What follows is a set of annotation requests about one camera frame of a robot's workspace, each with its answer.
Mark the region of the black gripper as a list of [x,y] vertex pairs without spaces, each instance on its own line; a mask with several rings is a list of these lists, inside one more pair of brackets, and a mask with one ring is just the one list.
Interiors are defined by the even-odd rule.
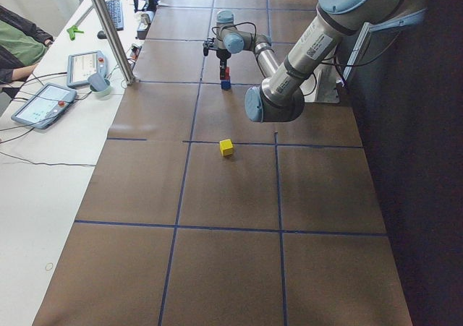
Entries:
[[226,61],[230,58],[230,53],[226,49],[218,49],[216,51],[217,57],[220,59],[219,70],[220,79],[226,79]]

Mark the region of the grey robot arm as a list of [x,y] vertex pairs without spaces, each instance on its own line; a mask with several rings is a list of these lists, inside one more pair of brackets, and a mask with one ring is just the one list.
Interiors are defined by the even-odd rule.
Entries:
[[245,94],[245,112],[254,122],[295,120],[305,106],[300,89],[315,69],[340,43],[354,35],[366,22],[392,18],[404,0],[318,0],[316,16],[282,62],[279,62],[266,35],[238,29],[230,10],[221,10],[213,27],[214,37],[204,40],[203,53],[215,51],[220,60],[220,78],[226,77],[232,55],[250,51],[264,79]]

